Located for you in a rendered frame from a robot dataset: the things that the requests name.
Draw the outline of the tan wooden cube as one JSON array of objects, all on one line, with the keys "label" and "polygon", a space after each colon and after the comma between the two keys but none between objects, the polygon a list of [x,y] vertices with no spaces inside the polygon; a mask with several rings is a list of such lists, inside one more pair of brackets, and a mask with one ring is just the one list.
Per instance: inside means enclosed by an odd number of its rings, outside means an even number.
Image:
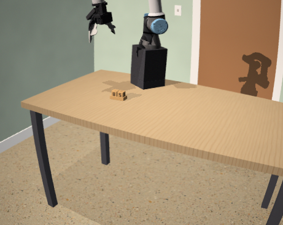
[{"label": "tan wooden cube", "polygon": [[115,97],[117,97],[117,92],[118,92],[119,90],[112,90],[111,92],[112,92],[112,96],[115,96]]},{"label": "tan wooden cube", "polygon": [[117,92],[117,96],[118,97],[125,97],[125,91],[124,90],[119,90],[118,92]]}]

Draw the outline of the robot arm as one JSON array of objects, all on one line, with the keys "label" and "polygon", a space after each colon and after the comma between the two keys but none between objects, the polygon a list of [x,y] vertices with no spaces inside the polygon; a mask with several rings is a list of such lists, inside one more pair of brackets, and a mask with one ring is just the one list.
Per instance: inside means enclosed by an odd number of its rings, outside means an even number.
[{"label": "robot arm", "polygon": [[[163,34],[168,29],[168,23],[165,20],[165,14],[162,12],[161,0],[149,0],[150,13],[144,14],[143,35],[139,42],[139,47],[144,49],[160,49],[159,34]],[[96,8],[86,16],[91,20]]]}]

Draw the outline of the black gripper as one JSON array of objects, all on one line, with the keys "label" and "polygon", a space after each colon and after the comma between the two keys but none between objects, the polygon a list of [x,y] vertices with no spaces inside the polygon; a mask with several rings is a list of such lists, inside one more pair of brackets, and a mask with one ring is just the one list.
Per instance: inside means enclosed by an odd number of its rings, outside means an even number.
[{"label": "black gripper", "polygon": [[[112,20],[112,12],[107,12],[106,9],[107,2],[93,4],[92,6],[96,6],[96,13],[93,14],[90,22],[89,22],[89,43],[91,43],[92,36],[97,34],[97,24],[99,25],[107,25],[111,32],[115,34],[114,28],[115,26],[111,23]],[[96,24],[95,24],[96,23]]]}]

